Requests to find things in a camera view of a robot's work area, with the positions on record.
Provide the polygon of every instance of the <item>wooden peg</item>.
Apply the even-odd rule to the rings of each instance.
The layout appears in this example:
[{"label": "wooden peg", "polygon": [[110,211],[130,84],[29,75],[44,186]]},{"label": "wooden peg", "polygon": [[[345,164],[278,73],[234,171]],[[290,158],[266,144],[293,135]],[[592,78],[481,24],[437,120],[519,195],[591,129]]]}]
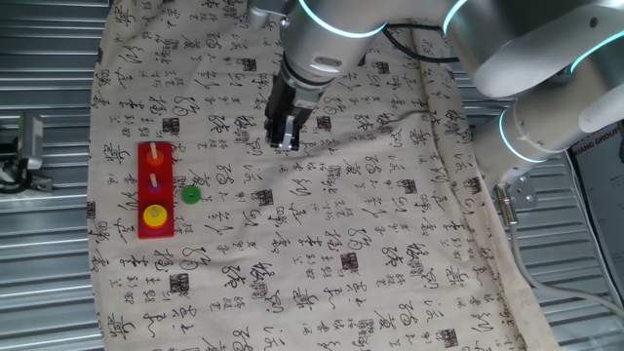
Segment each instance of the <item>wooden peg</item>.
[{"label": "wooden peg", "polygon": [[158,158],[158,151],[156,150],[156,143],[150,142],[149,147],[152,149],[152,158],[155,160]]}]

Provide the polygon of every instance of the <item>yellow ring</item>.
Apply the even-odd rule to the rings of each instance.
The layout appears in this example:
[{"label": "yellow ring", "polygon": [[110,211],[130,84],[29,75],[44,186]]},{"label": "yellow ring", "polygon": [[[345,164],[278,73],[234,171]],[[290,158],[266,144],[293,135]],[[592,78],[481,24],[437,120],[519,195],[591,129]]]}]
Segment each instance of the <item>yellow ring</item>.
[{"label": "yellow ring", "polygon": [[167,223],[167,210],[160,205],[149,206],[143,211],[143,223],[150,229],[159,229]]}]

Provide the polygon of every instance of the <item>green ring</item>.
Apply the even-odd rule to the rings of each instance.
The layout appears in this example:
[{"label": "green ring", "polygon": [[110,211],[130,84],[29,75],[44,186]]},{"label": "green ring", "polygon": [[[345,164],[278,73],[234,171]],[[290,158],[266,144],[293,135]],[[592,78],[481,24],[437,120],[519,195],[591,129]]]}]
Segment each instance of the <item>green ring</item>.
[{"label": "green ring", "polygon": [[197,204],[202,198],[202,192],[197,186],[187,186],[182,190],[182,201],[188,205]]}]

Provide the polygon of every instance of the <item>corrugated metal panel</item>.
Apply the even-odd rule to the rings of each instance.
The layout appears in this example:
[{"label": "corrugated metal panel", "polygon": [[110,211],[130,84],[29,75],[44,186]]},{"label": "corrugated metal panel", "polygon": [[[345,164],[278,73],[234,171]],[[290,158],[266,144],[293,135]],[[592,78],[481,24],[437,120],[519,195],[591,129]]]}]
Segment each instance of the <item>corrugated metal panel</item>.
[{"label": "corrugated metal panel", "polygon": [[[480,94],[459,64],[453,72],[471,125],[481,126],[500,116],[513,102],[510,98],[494,100]],[[585,220],[566,156],[560,154],[529,174],[538,205],[534,210],[518,213],[521,253],[528,271],[548,285],[606,298],[616,296]],[[604,351],[623,348],[624,331],[613,328],[616,318],[600,304],[534,292],[565,351],[601,350],[593,337]]]},{"label": "corrugated metal panel", "polygon": [[106,0],[0,0],[0,141],[44,118],[52,194],[0,197],[0,350],[103,350],[87,252],[89,101]]},{"label": "corrugated metal panel", "polygon": [[[90,88],[106,0],[0,0],[0,140],[18,116],[45,118],[44,166],[54,192],[0,197],[0,350],[102,350],[87,255],[85,201]],[[480,125],[511,100],[479,94],[454,69],[470,122]],[[520,213],[523,256],[546,283],[608,295],[564,158],[531,172],[536,210]],[[537,296],[566,351],[593,350],[610,313],[596,304]],[[624,336],[605,332],[615,345]]]}]

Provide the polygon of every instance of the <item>beige fabric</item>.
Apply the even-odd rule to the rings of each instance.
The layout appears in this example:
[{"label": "beige fabric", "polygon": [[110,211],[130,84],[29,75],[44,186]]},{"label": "beige fabric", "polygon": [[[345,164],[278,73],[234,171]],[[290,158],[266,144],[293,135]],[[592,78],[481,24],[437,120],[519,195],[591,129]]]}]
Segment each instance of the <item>beige fabric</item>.
[{"label": "beige fabric", "polygon": [[[282,48],[274,21],[247,28],[244,5],[112,7],[88,213],[106,349],[556,349],[488,208],[449,70],[379,37],[301,150],[276,151],[262,124]],[[430,35],[418,40],[445,55]],[[172,239],[137,238],[149,141],[175,148]],[[191,184],[196,205],[179,197]]]}]

